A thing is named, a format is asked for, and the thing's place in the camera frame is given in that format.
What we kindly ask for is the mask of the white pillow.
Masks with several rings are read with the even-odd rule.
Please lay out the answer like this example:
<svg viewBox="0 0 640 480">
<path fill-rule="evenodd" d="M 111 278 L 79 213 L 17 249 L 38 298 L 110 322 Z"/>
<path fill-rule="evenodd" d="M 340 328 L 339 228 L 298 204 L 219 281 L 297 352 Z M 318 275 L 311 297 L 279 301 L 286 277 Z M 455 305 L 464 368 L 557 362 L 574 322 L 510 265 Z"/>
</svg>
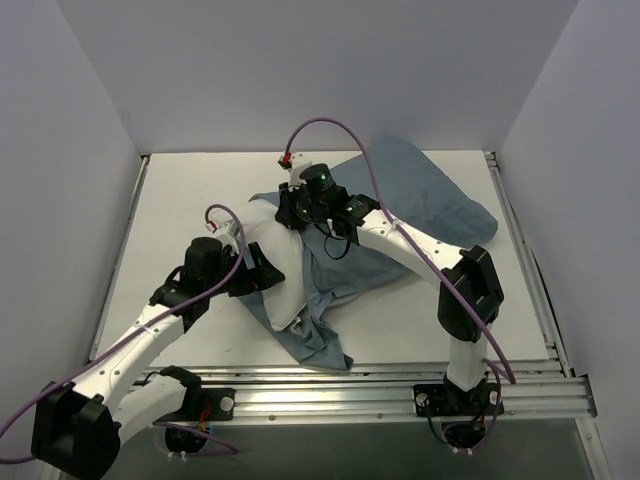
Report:
<svg viewBox="0 0 640 480">
<path fill-rule="evenodd" d="M 275 205 L 258 199 L 236 204 L 232 211 L 240 220 L 246 240 L 257 243 L 271 265 L 284 274 L 277 285 L 239 298 L 265 328 L 283 333 L 302 320 L 318 320 L 325 311 L 357 297 L 351 294 L 338 300 L 329 294 L 321 298 L 311 291 L 312 280 L 303 266 L 307 251 L 301 235 L 275 220 Z"/>
</svg>

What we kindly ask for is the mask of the blue plaid pillowcase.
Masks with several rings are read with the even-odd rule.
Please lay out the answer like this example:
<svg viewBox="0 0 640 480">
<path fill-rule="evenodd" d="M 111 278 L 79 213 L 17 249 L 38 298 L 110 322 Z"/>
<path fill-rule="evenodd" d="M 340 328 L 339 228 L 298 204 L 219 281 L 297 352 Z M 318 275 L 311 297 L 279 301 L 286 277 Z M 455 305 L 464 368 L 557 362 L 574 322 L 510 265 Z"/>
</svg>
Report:
<svg viewBox="0 0 640 480">
<path fill-rule="evenodd" d="M 332 169 L 333 178 L 349 193 L 374 197 L 371 182 L 376 180 L 393 214 L 444 243 L 464 249 L 486 244 L 497 233 L 496 218 L 410 141 L 379 136 L 367 152 L 366 156 L 353 157 Z M 276 207 L 279 203 L 275 192 L 256 194 L 250 201 L 258 199 Z M 410 272 L 384 255 L 358 246 L 352 246 L 344 258 L 332 260 L 324 250 L 321 232 L 308 228 L 299 234 L 307 251 L 304 271 L 310 274 L 311 291 L 318 297 L 358 297 Z M 302 365 L 348 371 L 353 364 L 324 315 L 318 320 L 302 320 L 283 333 L 265 329 Z"/>
</svg>

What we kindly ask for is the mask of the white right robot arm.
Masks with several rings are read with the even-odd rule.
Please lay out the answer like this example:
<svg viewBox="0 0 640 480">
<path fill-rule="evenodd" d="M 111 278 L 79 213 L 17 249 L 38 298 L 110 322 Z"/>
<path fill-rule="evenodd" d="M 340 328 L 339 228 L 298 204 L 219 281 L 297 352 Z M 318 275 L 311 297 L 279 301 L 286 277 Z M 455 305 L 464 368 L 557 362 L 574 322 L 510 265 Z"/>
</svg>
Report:
<svg viewBox="0 0 640 480">
<path fill-rule="evenodd" d="M 438 288 L 437 319 L 450 338 L 444 400 L 455 412 L 480 400 L 489 334 L 504 293 L 487 250 L 465 250 L 418 230 L 365 194 L 338 185 L 327 165 L 282 162 L 289 178 L 278 187 L 276 219 L 308 226 L 351 245 L 376 251 Z"/>
</svg>

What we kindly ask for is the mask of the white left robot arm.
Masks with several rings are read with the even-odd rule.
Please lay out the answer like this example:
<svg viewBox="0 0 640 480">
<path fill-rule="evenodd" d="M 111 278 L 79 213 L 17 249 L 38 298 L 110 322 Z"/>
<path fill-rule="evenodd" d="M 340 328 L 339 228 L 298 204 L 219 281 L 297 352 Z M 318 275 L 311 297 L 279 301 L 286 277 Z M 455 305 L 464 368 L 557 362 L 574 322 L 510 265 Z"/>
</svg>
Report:
<svg viewBox="0 0 640 480">
<path fill-rule="evenodd" d="M 77 479 L 99 479 L 120 448 L 167 415 L 198 419 L 211 406 L 201 378 L 182 368 L 161 369 L 132 387 L 149 365 L 185 335 L 212 297 L 240 297 L 283 282 L 257 243 L 198 237 L 151 295 L 134 324 L 108 351 L 71 380 L 49 385 L 36 403 L 31 453 Z"/>
</svg>

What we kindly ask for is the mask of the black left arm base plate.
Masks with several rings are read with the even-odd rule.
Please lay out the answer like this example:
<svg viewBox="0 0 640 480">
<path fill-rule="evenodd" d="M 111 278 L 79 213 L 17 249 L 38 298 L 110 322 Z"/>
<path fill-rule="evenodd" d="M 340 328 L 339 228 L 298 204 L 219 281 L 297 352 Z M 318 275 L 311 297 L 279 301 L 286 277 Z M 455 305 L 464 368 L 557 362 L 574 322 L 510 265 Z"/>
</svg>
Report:
<svg viewBox="0 0 640 480">
<path fill-rule="evenodd" d="M 180 408 L 160 418 L 163 422 L 224 422 L 234 416 L 236 390 L 232 388 L 188 389 Z"/>
</svg>

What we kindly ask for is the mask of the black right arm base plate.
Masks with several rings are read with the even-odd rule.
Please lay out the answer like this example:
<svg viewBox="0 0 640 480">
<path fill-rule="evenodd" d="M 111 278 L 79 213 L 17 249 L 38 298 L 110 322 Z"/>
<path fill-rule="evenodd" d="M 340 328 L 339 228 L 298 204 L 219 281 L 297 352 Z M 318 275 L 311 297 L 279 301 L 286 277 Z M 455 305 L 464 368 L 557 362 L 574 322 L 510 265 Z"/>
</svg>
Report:
<svg viewBox="0 0 640 480">
<path fill-rule="evenodd" d="M 482 381 L 469 391 L 462 391 L 451 382 L 417 384 L 413 386 L 416 414 L 420 417 L 475 417 L 504 413 L 498 400 L 496 383 Z"/>
</svg>

